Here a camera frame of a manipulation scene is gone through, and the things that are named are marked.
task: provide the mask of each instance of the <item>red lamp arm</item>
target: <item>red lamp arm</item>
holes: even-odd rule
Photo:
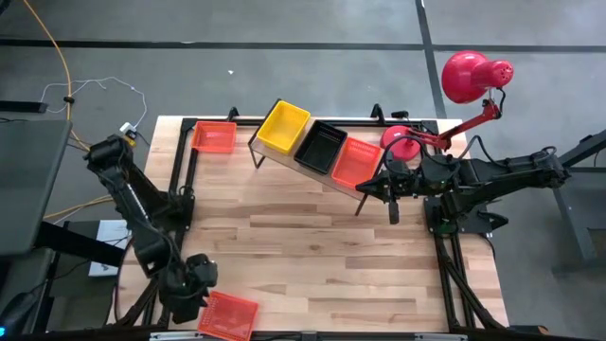
[[[484,110],[482,110],[482,114],[472,119],[469,119],[438,136],[429,135],[413,129],[411,129],[409,132],[411,135],[419,137],[423,143],[438,147],[443,151],[447,151],[452,146],[451,138],[453,136],[466,132],[471,128],[476,127],[486,121],[501,118],[501,111],[492,99],[486,99],[482,103],[482,106],[484,107]]]

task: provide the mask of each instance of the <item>red object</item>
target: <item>red object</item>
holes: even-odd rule
[[[356,185],[372,178],[382,154],[378,146],[348,137],[332,170],[332,179],[355,189]]]
[[[469,119],[456,127],[448,130],[440,135],[429,135],[426,133],[422,133],[416,131],[414,129],[410,130],[410,133],[416,137],[418,137],[424,144],[432,145],[438,147],[444,151],[447,151],[451,148],[452,142],[451,138],[455,135],[461,134],[465,131],[470,130],[471,128],[478,126],[486,121],[491,119],[498,119],[501,117],[501,111],[499,107],[494,103],[492,99],[486,100],[486,105],[484,106],[484,110],[482,114]]]
[[[196,122],[191,148],[198,152],[231,153],[236,143],[236,123]]]
[[[489,61],[475,51],[457,52],[444,65],[442,89],[455,103],[469,103],[480,99],[492,87],[503,87],[513,77],[513,66],[508,61]]]
[[[475,51],[457,52],[444,65],[442,89],[455,103],[469,103],[480,99],[492,87],[503,87],[513,77],[513,66],[508,61],[489,61]],[[438,136],[410,130],[423,143],[444,151],[451,148],[451,138],[486,121],[498,119],[502,113],[492,99],[482,102],[482,114],[467,120]]]
[[[389,127],[381,136],[381,148],[385,149],[388,144],[400,136],[412,135],[410,131],[410,128],[404,126]],[[391,146],[389,151],[394,154],[395,158],[409,161],[419,154],[420,144],[417,141],[405,138]]]
[[[256,302],[213,291],[207,303],[198,324],[198,332],[229,341],[250,340],[258,310]]]

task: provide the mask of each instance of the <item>concrete floor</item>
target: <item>concrete floor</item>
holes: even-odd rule
[[[430,52],[440,50],[428,45],[428,36],[421,38],[420,0],[31,3],[61,40],[425,44]],[[541,48],[606,45],[602,34],[606,24],[601,20],[606,2],[425,0],[424,6],[429,37],[435,45],[484,45],[493,51],[530,46],[523,53],[488,53],[492,58],[512,61],[516,70],[506,88],[504,117],[473,131],[483,136],[493,156],[528,154],[546,145],[564,152],[606,127],[599,102],[606,86],[605,54],[599,52],[603,47],[595,48],[595,53],[549,53]],[[0,38],[45,36],[16,0],[0,16]],[[448,118],[469,118],[480,110],[479,102],[457,105],[445,97],[433,97],[426,55],[420,49],[66,48],[64,53],[73,79],[116,76],[146,94],[149,112],[140,131],[147,138],[152,137],[159,115],[226,115],[231,106],[237,106],[244,115],[263,115],[276,98],[287,99],[316,116],[366,117],[375,102],[386,112],[406,109],[411,117],[441,114],[435,100],[443,100]],[[435,53],[438,74],[451,54]],[[0,80],[3,99],[38,100],[47,83],[64,81],[64,75],[51,48],[3,46]],[[121,85],[108,85],[104,91],[90,84],[76,96],[75,129],[86,141],[99,141],[142,113],[137,94]],[[57,108],[62,105],[63,94],[62,89],[54,89],[46,100]],[[472,152],[481,157],[479,150]],[[140,167],[146,154],[144,146],[135,153]],[[606,163],[606,154],[597,162]],[[68,149],[48,211],[103,194],[104,188],[85,169],[81,152]],[[552,192],[524,190],[504,198],[491,210],[510,218],[509,225],[494,236],[510,323],[541,324],[555,334],[606,338],[606,325],[601,322],[606,314],[606,277],[551,275],[552,266],[576,256],[576,246],[568,241],[570,231],[561,222]],[[106,205],[83,210],[73,219],[113,218],[117,218],[116,213]],[[94,327],[96,323],[89,318],[85,319],[87,325],[82,325],[84,322],[73,314],[66,316],[59,323],[65,328]]]

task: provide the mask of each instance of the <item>yellow basket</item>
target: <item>yellow basket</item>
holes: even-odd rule
[[[266,146],[288,154],[301,136],[310,116],[310,112],[279,100],[258,130],[257,137]]]

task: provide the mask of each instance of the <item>white cable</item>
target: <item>white cable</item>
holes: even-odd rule
[[[139,124],[141,123],[141,121],[143,120],[143,118],[145,118],[145,115],[148,113],[148,103],[145,101],[145,94],[142,93],[142,92],[140,92],[139,90],[135,89],[134,86],[128,84],[126,81],[121,81],[121,80],[117,79],[114,76],[106,77],[106,78],[100,79],[100,80],[72,81],[72,83],[83,83],[83,85],[81,85],[78,89],[76,89],[76,91],[72,92],[72,96],[76,95],[76,93],[79,92],[89,82],[95,82],[103,90],[106,90],[107,87],[103,86],[103,84],[101,84],[101,82],[102,81],[108,81],[108,80],[117,81],[117,82],[119,82],[122,85],[126,85],[129,88],[131,88],[132,91],[135,91],[137,94],[141,95],[141,99],[143,100],[143,114],[141,115],[141,117],[139,118],[139,120],[133,125],[133,127],[136,129],[139,126]],[[48,90],[48,88],[51,87],[51,86],[67,86],[67,83],[50,83],[49,85],[45,86],[45,89],[42,92],[42,97],[40,98],[40,102],[42,102],[42,101],[45,100],[46,90]],[[50,109],[46,109],[46,110],[49,113],[58,114],[58,113],[62,112],[63,110],[65,110],[66,108],[67,108],[67,104],[65,104],[63,106],[63,108],[61,108],[60,110],[57,110],[57,111],[53,111],[53,110],[50,110]]]

